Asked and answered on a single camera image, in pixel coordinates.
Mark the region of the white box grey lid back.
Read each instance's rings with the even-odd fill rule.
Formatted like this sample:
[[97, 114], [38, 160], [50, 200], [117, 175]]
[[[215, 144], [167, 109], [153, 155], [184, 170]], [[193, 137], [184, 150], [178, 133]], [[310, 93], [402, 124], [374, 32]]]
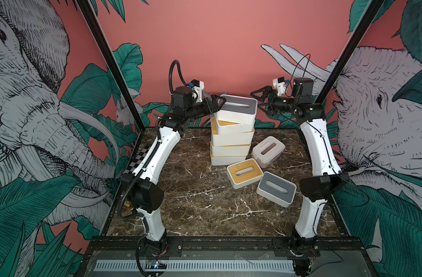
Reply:
[[222, 95], [226, 101], [214, 114], [219, 121], [253, 125], [257, 116], [258, 101], [235, 95]]

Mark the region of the white box bamboo lid corner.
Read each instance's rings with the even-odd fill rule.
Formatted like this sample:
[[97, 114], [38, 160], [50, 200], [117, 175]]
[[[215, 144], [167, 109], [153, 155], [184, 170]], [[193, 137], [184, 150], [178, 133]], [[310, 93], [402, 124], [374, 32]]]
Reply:
[[255, 129], [253, 129], [250, 132], [220, 135], [217, 130], [217, 124], [215, 123], [214, 118], [212, 118], [211, 120], [211, 129], [212, 129], [211, 142], [213, 146], [217, 146], [217, 147], [251, 144], [252, 138], [255, 133]]

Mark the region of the large white box bamboo lid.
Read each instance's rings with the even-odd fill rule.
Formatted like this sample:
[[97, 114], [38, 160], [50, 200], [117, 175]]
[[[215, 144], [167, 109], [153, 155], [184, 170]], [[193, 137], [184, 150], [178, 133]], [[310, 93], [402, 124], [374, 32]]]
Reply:
[[214, 157], [246, 157], [251, 145], [215, 146], [210, 142], [211, 155]]

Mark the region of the narrow white box bamboo lid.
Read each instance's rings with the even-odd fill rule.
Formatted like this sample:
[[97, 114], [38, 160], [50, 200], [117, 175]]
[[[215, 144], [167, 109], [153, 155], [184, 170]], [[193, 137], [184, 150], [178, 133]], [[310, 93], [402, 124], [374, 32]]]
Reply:
[[251, 133], [254, 127], [249, 124], [220, 121], [215, 118], [211, 120], [213, 132], [217, 135], [232, 135], [237, 133]]

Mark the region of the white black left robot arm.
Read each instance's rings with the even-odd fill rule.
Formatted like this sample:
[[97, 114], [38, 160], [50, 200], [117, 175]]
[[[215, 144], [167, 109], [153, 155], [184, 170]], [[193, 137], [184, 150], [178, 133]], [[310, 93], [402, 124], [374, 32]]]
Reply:
[[162, 168], [190, 122], [220, 111], [226, 101], [220, 95], [201, 98], [188, 85], [171, 91], [167, 112], [155, 124], [153, 144], [135, 170], [122, 176], [124, 193], [117, 215], [122, 220], [140, 217], [144, 226], [140, 243], [152, 256], [162, 256], [168, 251], [167, 231], [160, 212], [164, 191], [157, 185]]

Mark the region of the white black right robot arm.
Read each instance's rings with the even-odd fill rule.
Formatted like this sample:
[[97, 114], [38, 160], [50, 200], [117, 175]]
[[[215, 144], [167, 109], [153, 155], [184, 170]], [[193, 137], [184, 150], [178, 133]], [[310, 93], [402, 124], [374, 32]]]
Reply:
[[307, 144], [312, 164], [312, 177], [300, 180], [303, 195], [299, 219], [291, 239], [286, 243], [297, 257], [315, 256], [317, 228], [327, 199], [349, 181], [349, 175], [341, 171], [335, 160], [327, 133], [326, 114], [320, 103], [313, 103], [314, 81], [310, 78], [295, 78], [292, 93], [286, 96], [283, 78], [273, 81], [250, 95], [258, 101], [258, 108], [272, 116], [291, 113], [296, 118]]

